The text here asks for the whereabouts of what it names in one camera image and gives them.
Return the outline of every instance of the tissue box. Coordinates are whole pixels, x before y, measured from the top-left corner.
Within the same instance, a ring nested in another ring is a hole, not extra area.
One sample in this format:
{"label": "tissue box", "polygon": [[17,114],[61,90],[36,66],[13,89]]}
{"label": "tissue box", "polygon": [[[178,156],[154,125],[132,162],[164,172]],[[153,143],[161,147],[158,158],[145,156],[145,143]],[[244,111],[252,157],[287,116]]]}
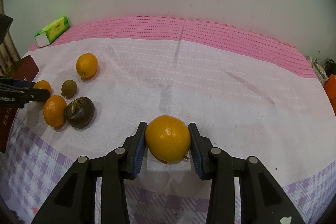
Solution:
{"label": "tissue box", "polygon": [[50,45],[69,27],[68,18],[66,16],[60,17],[40,30],[35,35],[35,40],[40,48]]}

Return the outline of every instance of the tangerine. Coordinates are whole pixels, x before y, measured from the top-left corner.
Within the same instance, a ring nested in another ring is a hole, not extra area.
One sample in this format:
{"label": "tangerine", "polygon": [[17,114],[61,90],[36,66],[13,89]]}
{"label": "tangerine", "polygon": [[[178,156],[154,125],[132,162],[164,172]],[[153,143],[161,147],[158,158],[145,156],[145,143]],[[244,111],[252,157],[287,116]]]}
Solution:
{"label": "tangerine", "polygon": [[43,89],[43,90],[49,90],[51,94],[51,85],[46,80],[38,81],[34,86],[33,89]]}
{"label": "tangerine", "polygon": [[179,119],[162,115],[149,123],[145,140],[157,158],[174,162],[181,160],[190,149],[190,132]]}
{"label": "tangerine", "polygon": [[97,72],[98,60],[92,53],[81,55],[76,63],[76,70],[80,77],[90,78]]}
{"label": "tangerine", "polygon": [[51,96],[44,105],[43,117],[51,127],[59,127],[65,122],[67,103],[59,95]]}

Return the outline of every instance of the table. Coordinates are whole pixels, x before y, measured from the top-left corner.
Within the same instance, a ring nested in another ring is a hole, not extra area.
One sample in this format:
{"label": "table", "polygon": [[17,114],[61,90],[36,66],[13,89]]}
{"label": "table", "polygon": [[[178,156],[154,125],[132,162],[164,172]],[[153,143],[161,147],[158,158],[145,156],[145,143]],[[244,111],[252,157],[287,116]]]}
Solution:
{"label": "table", "polygon": [[[77,58],[91,52],[99,69],[81,80]],[[19,110],[0,157],[0,194],[30,223],[80,155],[106,155],[140,121],[168,114],[195,122],[231,156],[257,156],[306,223],[315,223],[336,192],[335,115],[310,64],[285,42],[216,22],[125,17],[70,28],[51,46],[30,49],[53,94],[73,79],[96,108],[84,130],[56,130],[34,102]],[[145,153],[125,186],[131,223],[204,223],[210,182],[192,162],[167,165]],[[100,210],[97,188],[96,210]],[[240,223],[237,190],[236,223]]]}

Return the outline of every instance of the red book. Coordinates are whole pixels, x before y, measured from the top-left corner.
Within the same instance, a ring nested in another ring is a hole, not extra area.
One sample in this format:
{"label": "red book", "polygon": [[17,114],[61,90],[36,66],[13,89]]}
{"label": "red book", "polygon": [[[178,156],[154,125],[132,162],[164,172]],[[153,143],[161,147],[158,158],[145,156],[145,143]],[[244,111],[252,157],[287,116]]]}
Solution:
{"label": "red book", "polygon": [[[28,55],[15,62],[6,73],[14,79],[32,82],[39,72],[33,58]],[[17,113],[17,108],[0,108],[0,151],[5,153],[7,141]]]}

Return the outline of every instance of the stain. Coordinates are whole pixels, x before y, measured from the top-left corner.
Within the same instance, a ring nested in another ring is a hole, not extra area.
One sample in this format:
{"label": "stain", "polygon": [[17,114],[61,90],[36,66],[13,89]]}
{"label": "stain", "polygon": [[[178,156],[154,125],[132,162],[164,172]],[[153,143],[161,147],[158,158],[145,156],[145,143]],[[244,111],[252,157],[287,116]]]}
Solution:
{"label": "stain", "polygon": [[160,102],[159,102],[159,110],[163,113],[170,113],[170,101],[172,98],[172,83],[165,83],[165,85],[163,84],[159,84],[160,88],[161,88],[161,94],[160,94]]}
{"label": "stain", "polygon": [[174,67],[176,67],[176,64],[177,64],[177,58],[179,56],[180,47],[181,47],[181,41],[179,41],[176,46],[176,51],[175,51],[174,60],[173,60]]}
{"label": "stain", "polygon": [[34,214],[37,214],[37,212],[39,211],[39,209],[37,209],[37,208],[32,208],[32,210],[33,210],[33,212],[34,212]]}
{"label": "stain", "polygon": [[238,81],[239,83],[242,83],[246,88],[248,88],[250,91],[252,91],[255,95],[262,96],[265,101],[269,102],[272,105],[275,105],[274,100],[267,93],[265,93],[263,90],[261,90],[256,85],[246,82],[243,78],[241,78],[239,76],[236,76],[236,75],[228,72],[227,70],[225,72],[228,75],[230,75],[233,79]]}

